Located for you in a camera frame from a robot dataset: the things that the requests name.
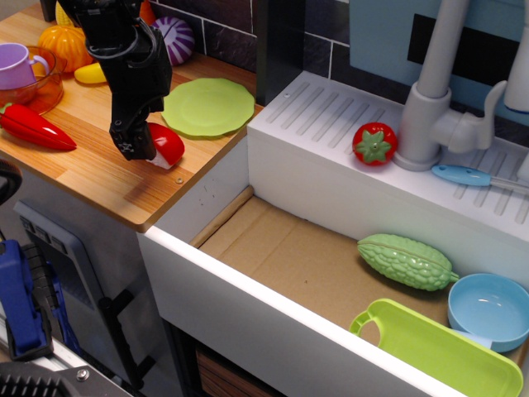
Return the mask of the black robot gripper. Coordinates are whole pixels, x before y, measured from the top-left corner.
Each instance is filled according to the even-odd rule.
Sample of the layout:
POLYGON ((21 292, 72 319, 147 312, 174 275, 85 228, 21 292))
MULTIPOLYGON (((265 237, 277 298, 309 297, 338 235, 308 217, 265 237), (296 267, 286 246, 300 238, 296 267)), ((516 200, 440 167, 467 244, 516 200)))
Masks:
POLYGON ((153 160, 156 149, 145 119, 164 109, 172 66, 160 30, 149 28, 121 53, 99 59, 112 92, 110 135, 127 160, 153 160))

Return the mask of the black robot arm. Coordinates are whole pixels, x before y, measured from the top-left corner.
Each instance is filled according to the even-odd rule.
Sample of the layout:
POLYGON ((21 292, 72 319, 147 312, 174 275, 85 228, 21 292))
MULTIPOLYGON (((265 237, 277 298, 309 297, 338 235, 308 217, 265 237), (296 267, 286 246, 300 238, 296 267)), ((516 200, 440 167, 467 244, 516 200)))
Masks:
POLYGON ((164 109, 172 65, 160 30, 141 17, 140 1, 61 1, 86 37, 112 93, 109 133, 127 160, 152 160, 156 149, 147 118, 164 109))

